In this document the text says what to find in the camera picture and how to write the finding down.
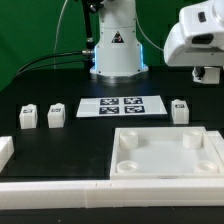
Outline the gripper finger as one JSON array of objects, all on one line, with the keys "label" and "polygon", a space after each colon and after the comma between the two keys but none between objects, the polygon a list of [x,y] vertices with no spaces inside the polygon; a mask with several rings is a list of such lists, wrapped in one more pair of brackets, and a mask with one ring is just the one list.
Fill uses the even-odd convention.
[{"label": "gripper finger", "polygon": [[201,66],[195,66],[193,70],[193,74],[198,79],[201,79],[204,76],[204,68]]}]

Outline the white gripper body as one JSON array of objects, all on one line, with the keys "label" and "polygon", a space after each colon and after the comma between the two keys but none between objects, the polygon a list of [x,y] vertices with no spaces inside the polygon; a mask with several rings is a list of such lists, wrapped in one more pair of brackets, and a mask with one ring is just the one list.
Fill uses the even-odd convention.
[{"label": "white gripper body", "polygon": [[166,39],[169,66],[224,66],[224,0],[184,7]]}]

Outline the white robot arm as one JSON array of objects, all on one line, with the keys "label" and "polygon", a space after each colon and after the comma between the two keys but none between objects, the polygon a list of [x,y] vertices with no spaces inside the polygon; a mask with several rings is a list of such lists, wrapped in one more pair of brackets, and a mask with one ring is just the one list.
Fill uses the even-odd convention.
[{"label": "white robot arm", "polygon": [[[135,0],[103,0],[100,40],[90,74],[109,82],[128,80],[148,71],[136,37]],[[169,66],[224,66],[224,0],[206,0],[180,10],[179,21],[163,48]]]}]

